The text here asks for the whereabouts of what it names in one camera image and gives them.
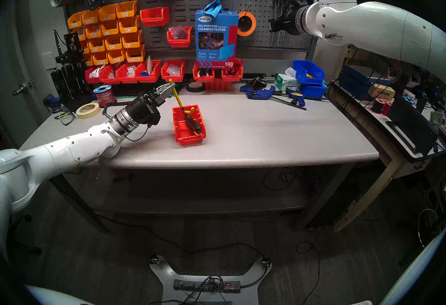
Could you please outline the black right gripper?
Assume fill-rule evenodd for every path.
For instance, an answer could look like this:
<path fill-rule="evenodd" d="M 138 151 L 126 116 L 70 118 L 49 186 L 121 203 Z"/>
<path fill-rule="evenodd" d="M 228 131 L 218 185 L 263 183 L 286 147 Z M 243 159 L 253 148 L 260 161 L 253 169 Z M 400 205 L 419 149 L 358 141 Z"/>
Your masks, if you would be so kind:
<path fill-rule="evenodd" d="M 299 6 L 289 6 L 280 17 L 269 19 L 270 29 L 275 29 L 275 32 L 278 33 L 300 35 L 297 26 L 298 22 L 296 22 L 296 15 L 299 9 Z"/>

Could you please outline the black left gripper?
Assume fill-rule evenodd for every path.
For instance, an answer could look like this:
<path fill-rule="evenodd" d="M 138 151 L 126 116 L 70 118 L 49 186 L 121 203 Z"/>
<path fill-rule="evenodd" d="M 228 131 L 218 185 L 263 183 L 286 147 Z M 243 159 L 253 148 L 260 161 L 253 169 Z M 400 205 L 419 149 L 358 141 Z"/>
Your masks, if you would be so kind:
<path fill-rule="evenodd" d="M 156 126 L 161 120 L 158 108 L 166 98 L 174 94 L 175 83 L 163 84 L 154 91 L 142 91 L 133 101 L 126 105 L 129 117 L 140 125 Z"/>

